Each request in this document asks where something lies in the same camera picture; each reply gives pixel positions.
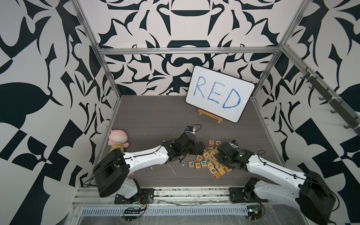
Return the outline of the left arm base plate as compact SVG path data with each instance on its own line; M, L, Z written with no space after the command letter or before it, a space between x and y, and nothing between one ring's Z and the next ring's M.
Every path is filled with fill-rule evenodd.
M154 199L154 191L153 188L143 188L140 192L130 199L126 199L125 197L116 194L114 204L148 204L152 203Z

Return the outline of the black hook rack rail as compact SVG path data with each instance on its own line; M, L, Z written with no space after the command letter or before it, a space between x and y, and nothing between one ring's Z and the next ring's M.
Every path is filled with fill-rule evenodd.
M333 110L332 114L338 114L346 123L345 129L352 129L358 136L360 135L360 116L350 105L339 96L318 74L313 73L308 67L305 68L305 75L301 78L310 84L311 92L316 90L319 100L329 104Z

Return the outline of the small wooden easel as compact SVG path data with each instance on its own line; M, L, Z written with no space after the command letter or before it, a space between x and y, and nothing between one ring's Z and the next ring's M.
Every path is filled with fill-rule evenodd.
M221 123L221 122L223 121L223 118L218 117L218 116L216 116L216 115L214 115L214 114L211 114L210 112L207 112L207 111L205 111L205 110L198 109L198 112L199 112L199 115L203 115L203 114L204 114L204 115L207 115L207 116L209 116L209 117L211 117L211 118L213 118L213 119L216 119L218 123Z

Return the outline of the right circuit board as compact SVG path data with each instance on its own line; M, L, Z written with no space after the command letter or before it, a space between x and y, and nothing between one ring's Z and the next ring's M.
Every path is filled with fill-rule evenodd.
M247 216L246 218L252 221L257 221L262 218L265 214L265 208L261 205L247 205Z

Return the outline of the wooden block letter G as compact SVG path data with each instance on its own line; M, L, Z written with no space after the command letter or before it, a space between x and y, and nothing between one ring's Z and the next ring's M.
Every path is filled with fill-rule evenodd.
M197 158L196 158L196 160L197 160L198 162L201 162L202 159L203 159L203 156L201 156L201 155L198 155Z

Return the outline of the circuit board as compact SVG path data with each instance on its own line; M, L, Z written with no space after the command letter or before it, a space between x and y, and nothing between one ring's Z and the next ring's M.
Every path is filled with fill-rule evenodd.
M123 215L122 215L122 219L125 220L126 222L131 222L133 220L136 220L138 218L140 218L145 212L146 212L147 208L127 208L124 210Z
M252 221L257 221L262 218L265 214L265 208L261 205L247 205L247 216L246 218Z

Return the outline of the left circuit board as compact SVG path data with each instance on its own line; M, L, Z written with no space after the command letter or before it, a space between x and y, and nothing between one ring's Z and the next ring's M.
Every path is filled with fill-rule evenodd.
M124 210L123 215L122 215L122 219L125 220L126 222L131 222L133 220L136 220L138 218L140 218L145 212L146 212L147 208L127 208Z

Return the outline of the pink plush toy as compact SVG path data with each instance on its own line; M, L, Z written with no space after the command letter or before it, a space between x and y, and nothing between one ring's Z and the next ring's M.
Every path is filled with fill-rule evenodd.
M121 150L122 153L129 147L128 135L125 130L112 129L108 136L108 145L111 147L110 151Z

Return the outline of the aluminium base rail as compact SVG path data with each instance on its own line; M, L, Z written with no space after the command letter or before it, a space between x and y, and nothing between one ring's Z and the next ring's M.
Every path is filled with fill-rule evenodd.
M153 188L155 203L197 204L230 202L230 186L205 187L142 187ZM114 204L116 194L100 197L95 187L78 189L73 204Z

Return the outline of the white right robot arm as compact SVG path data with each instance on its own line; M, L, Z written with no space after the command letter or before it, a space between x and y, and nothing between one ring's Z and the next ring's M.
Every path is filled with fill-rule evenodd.
M318 173L284 168L263 159L259 154L238 148L236 141L223 142L217 150L218 162L227 168L244 170L272 181L269 184L251 178L243 188L231 188L231 202L261 203L270 200L301 211L307 219L318 225L331 222L331 213L338 197Z

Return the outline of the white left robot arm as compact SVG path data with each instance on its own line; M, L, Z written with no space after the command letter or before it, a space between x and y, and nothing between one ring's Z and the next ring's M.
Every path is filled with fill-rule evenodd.
M182 161L187 155L199 155L205 150L205 144L196 140L194 132L187 131L178 139L144 151L122 152L117 142L112 148L93 169L99 196L117 194L134 203L141 199L143 191L137 180L128 178L130 174L154 165Z

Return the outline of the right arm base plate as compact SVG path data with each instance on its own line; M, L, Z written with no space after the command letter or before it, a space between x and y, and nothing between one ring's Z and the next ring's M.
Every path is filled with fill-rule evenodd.
M247 187L231 187L229 188L229 196L232 203L258 203L262 201L253 189Z

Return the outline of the yellow faced wooden block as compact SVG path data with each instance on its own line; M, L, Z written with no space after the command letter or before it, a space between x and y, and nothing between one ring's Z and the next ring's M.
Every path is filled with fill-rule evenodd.
M219 177L221 177L221 173L219 173L218 171L213 173L213 176L218 179Z

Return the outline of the aluminium frame crossbar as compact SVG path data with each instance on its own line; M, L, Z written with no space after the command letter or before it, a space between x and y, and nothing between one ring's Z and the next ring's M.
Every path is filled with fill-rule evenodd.
M98 48L101 55L120 54L217 54L217 53L276 53L278 47L174 47L174 48Z

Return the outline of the white whiteboard with RED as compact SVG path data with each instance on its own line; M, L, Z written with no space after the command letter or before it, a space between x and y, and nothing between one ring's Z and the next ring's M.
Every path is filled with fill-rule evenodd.
M254 88L251 82L195 66L185 101L222 119L238 123Z

